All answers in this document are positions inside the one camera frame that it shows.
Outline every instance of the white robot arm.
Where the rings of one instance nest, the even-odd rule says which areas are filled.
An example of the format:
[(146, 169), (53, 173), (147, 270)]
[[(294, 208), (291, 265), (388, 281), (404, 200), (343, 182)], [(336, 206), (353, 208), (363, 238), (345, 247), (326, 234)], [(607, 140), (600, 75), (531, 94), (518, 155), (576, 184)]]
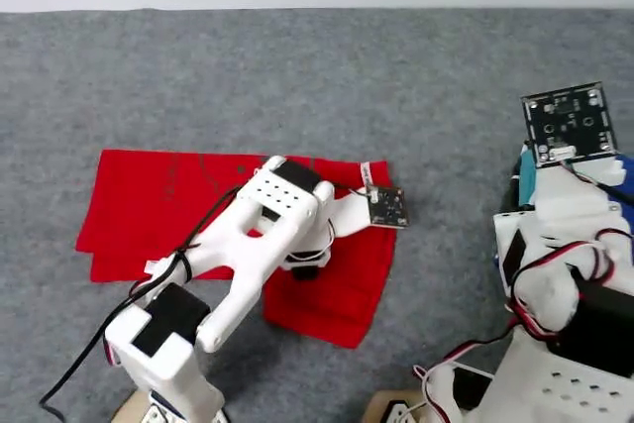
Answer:
[[(194, 356), (214, 353), (256, 304), (278, 268), (324, 266), (335, 237), (370, 225), (364, 193), (335, 200), (333, 184), (286, 160), (270, 158), (235, 200), (193, 240), (188, 266), (164, 279), (174, 256), (149, 266), (160, 285), (106, 329), (106, 340), (136, 385), (147, 392), (164, 421), (211, 423), (224, 405)], [(181, 286), (191, 277), (226, 265), (231, 289), (213, 310)]]
[[(456, 404), (452, 359), (431, 369), (424, 379), (425, 422), (629, 423), (632, 240), (619, 203), (604, 191), (622, 183), (625, 170), (615, 158), (603, 92), (600, 84), (584, 85), (523, 103), (537, 164), (534, 210), (498, 214), (494, 225), (506, 294), (520, 303), (515, 310), (526, 312), (530, 326), (513, 331), (494, 379), (470, 412)], [(592, 333), (595, 325), (610, 333)], [(614, 349), (627, 362), (597, 355)]]

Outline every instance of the black circuit board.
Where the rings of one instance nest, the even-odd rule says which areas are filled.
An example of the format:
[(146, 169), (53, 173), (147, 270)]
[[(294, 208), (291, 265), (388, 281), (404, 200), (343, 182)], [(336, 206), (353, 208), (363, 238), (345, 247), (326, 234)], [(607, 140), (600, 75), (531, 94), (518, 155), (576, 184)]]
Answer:
[(375, 227), (406, 228), (409, 225), (405, 195), (401, 188), (370, 186), (370, 223)]
[(616, 155), (616, 139), (600, 82), (522, 98), (537, 167)]

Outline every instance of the red cloth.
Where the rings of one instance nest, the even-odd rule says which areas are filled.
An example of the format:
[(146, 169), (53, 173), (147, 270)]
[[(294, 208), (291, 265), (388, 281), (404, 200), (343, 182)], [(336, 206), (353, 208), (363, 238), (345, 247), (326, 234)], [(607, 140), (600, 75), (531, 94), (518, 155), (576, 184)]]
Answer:
[[(362, 186), (356, 162), (293, 158), (325, 179)], [(171, 253), (228, 189), (242, 185), (263, 156), (106, 150), (76, 249), (92, 253), (90, 279), (136, 280), (146, 260)], [(390, 185), (385, 161), (373, 162), (377, 185)], [(347, 193), (338, 190), (339, 195)], [(277, 270), (264, 287), (269, 322), (343, 347), (356, 347), (368, 331), (391, 265), (396, 233), (368, 228), (338, 239), (313, 281)], [(231, 278), (226, 267), (199, 276)]]

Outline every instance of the gray carpet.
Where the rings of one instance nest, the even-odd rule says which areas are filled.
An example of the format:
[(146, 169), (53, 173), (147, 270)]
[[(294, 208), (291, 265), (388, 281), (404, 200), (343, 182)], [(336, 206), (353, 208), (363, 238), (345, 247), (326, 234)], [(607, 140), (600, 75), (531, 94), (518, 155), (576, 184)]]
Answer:
[[(413, 225), (361, 346), (257, 309), (205, 365), (234, 422), (352, 422), (376, 390), (414, 387), (411, 364), (504, 325), (490, 216), (518, 97), (603, 80), (634, 153), (633, 32), (612, 11), (0, 15), (0, 419), (52, 421), (37, 399), (127, 290), (89, 283), (73, 251), (103, 148), (389, 159)], [(214, 303), (227, 286), (193, 289)], [(95, 352), (53, 403), (106, 421), (131, 389)]]

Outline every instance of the teal component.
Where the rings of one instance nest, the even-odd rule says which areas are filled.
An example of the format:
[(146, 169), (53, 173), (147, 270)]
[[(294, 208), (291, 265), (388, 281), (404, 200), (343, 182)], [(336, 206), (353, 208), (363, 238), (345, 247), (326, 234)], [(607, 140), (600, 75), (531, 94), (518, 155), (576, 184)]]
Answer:
[(533, 153), (526, 150), (522, 153), (519, 166), (519, 205), (529, 203), (535, 190), (535, 160)]

